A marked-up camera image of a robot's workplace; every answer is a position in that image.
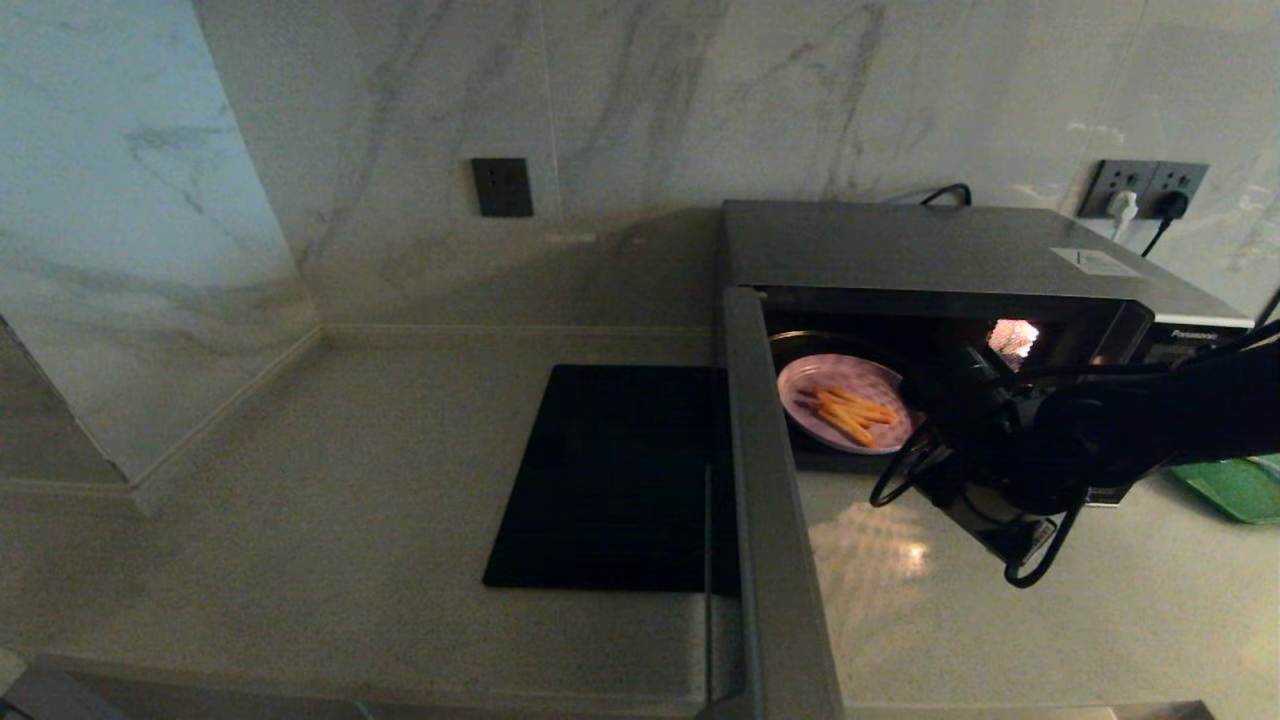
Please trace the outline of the green plastic tray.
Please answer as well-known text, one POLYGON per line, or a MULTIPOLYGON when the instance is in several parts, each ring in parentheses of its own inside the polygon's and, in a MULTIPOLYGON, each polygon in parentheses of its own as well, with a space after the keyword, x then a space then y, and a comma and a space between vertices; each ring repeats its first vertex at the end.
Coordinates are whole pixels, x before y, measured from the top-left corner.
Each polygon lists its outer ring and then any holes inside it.
POLYGON ((1280 524, 1280 454, 1187 464, 1171 473, 1235 521, 1280 524))

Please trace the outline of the silver microwave oven body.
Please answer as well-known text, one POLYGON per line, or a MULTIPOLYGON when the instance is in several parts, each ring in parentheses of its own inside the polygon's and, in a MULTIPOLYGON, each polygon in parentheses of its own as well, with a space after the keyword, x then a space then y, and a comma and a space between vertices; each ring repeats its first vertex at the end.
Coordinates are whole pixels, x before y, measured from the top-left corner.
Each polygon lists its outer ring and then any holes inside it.
POLYGON ((1012 372, 1162 364, 1235 340, 1225 302, 1050 210, 728 201, 719 277, 762 297, 768 338, 856 336, 914 366, 993 350, 1012 372), (1087 275, 1052 247, 1096 249, 1139 277, 1087 275))

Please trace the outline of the dark double wall socket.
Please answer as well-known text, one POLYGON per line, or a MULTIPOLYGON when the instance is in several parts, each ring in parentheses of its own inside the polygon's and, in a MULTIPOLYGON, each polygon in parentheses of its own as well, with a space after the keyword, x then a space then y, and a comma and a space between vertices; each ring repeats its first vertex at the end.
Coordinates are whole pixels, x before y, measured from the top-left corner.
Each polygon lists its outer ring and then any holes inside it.
POLYGON ((1198 192, 1210 164, 1193 161, 1143 161, 1103 159, 1094 164, 1091 181, 1075 210, 1083 219, 1108 218, 1114 195, 1132 191, 1137 195, 1135 219, 1161 219, 1161 205, 1172 193, 1183 193, 1189 202, 1198 192))

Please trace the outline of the black induction cooktop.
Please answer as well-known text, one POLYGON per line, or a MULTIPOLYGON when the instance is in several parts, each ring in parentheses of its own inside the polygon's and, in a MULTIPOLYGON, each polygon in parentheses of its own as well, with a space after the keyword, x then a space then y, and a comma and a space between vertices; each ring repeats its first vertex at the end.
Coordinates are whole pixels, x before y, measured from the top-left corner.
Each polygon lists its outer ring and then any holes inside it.
POLYGON ((704 592, 727 411, 719 368, 556 365, 483 584, 704 592))

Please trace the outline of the orange french fry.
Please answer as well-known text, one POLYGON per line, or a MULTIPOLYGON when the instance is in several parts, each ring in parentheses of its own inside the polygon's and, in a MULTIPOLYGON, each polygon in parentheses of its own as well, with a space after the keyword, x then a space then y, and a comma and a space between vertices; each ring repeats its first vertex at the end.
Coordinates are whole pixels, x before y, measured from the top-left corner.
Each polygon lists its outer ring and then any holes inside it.
POLYGON ((833 411, 863 418, 864 421, 888 425, 897 420, 897 414, 883 404, 873 404, 860 396, 844 392, 840 388, 819 388, 817 397, 824 407, 833 411))
POLYGON ((863 418, 849 411, 845 406, 823 404, 817 407, 817 414, 827 424, 849 437, 851 442, 865 448, 878 447, 869 427, 863 423, 863 418))

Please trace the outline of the purple plate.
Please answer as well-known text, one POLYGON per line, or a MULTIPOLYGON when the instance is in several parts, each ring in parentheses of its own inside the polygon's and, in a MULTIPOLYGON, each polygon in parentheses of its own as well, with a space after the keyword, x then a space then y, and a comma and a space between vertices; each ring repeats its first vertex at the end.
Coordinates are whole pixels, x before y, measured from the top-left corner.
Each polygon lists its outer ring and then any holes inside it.
POLYGON ((778 374, 777 389, 788 420, 810 439, 841 454, 884 456, 897 452, 924 420, 922 413, 911 410, 902 400, 901 382, 902 377, 887 366, 861 357, 827 354, 787 365, 778 374), (817 407, 822 405, 817 397, 819 388, 840 388, 873 404, 883 404, 899 418, 888 425, 863 420, 878 447, 861 447, 818 416, 817 407))

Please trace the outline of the dark single wall socket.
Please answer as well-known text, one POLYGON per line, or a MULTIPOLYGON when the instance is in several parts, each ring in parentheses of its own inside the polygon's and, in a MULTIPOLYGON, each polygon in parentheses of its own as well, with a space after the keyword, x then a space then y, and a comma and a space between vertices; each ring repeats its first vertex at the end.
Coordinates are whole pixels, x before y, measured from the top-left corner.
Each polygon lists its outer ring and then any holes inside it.
POLYGON ((535 215, 525 158, 472 158, 470 167, 480 217, 520 219, 535 215))

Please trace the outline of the white warning sticker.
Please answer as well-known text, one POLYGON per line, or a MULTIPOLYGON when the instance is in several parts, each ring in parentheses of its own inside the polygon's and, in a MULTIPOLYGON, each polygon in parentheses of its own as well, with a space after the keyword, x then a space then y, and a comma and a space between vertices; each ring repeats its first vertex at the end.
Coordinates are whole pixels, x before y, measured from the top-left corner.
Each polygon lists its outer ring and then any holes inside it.
POLYGON ((1139 277, 1140 273, 1096 249, 1052 247, 1051 251, 1087 275, 1139 277))

